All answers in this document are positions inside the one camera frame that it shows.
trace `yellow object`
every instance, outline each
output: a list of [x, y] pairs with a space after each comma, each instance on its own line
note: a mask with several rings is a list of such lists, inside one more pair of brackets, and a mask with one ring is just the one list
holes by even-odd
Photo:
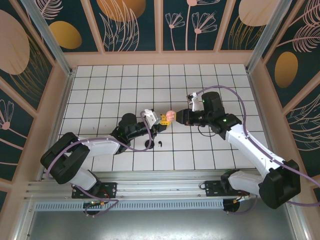
[[29, 57], [26, 31], [13, 16], [0, 10], [0, 69], [11, 75], [21, 74]]
[[146, 9], [146, 0], [97, 0], [96, 2], [108, 18], [117, 22], [130, 21], [132, 19], [130, 17], [130, 10], [138, 18]]
[[241, 22], [252, 27], [266, 25], [275, 11], [278, 2], [279, 0], [241, 0], [239, 5]]
[[284, 89], [294, 81], [298, 71], [298, 59], [292, 52], [282, 53], [275, 64], [274, 78], [276, 84]]
[[78, 30], [66, 21], [55, 21], [49, 26], [57, 43], [65, 49], [80, 47], [82, 38]]
[[161, 121], [159, 122], [159, 124], [169, 126], [171, 122], [167, 121], [167, 117], [161, 114]]

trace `grid floor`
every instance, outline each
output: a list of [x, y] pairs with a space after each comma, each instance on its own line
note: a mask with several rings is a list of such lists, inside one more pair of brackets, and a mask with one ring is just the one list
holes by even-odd
[[[179, 111], [188, 108], [187, 94], [218, 84], [234, 89], [242, 97], [248, 130], [267, 146], [242, 64], [79, 66], [60, 137], [67, 132], [80, 137], [102, 137], [112, 132], [125, 113], [139, 116], [144, 109], [161, 114]], [[225, 89], [212, 91], [220, 93], [226, 113], [243, 119], [235, 95]], [[212, 134], [208, 127], [200, 130], [205, 135]], [[144, 149], [147, 139], [147, 135], [138, 137], [131, 145]], [[202, 136], [197, 127], [173, 122], [157, 135], [154, 143], [154, 149], [147, 152], [126, 150], [115, 156], [87, 158], [83, 167], [93, 172], [254, 168], [234, 146], [218, 135]]]

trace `yellow circle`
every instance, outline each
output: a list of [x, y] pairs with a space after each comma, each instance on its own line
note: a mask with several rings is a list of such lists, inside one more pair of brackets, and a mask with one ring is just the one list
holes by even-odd
[[128, 22], [132, 18], [130, 9], [136, 18], [140, 17], [146, 9], [146, 0], [96, 0], [101, 11], [110, 19], [117, 22]]
[[294, 81], [298, 71], [298, 59], [292, 52], [282, 53], [275, 64], [274, 77], [276, 84], [284, 89]]
[[241, 0], [239, 18], [245, 25], [264, 26], [269, 22], [279, 0]]
[[66, 21], [55, 21], [49, 26], [57, 43], [65, 49], [80, 47], [82, 38], [78, 30]]
[[30, 57], [28, 35], [9, 13], [0, 10], [0, 69], [8, 74], [21, 74]]

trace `white tile floor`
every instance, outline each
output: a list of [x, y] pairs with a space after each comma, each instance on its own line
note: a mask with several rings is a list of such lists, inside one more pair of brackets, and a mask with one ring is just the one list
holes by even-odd
[[[248, 130], [267, 145], [242, 64], [79, 66], [60, 135], [73, 132], [82, 137], [101, 137], [110, 133], [125, 113], [138, 116], [144, 109], [161, 114], [179, 111], [188, 108], [187, 94], [218, 84], [231, 87], [245, 100]], [[226, 113], [243, 119], [235, 95], [225, 89], [210, 91], [218, 91]], [[212, 134], [208, 127], [201, 131]], [[136, 138], [131, 145], [144, 149], [147, 139], [146, 135]], [[205, 137], [197, 127], [177, 122], [158, 134], [152, 150], [91, 157], [83, 166], [93, 172], [254, 168], [219, 136]]]

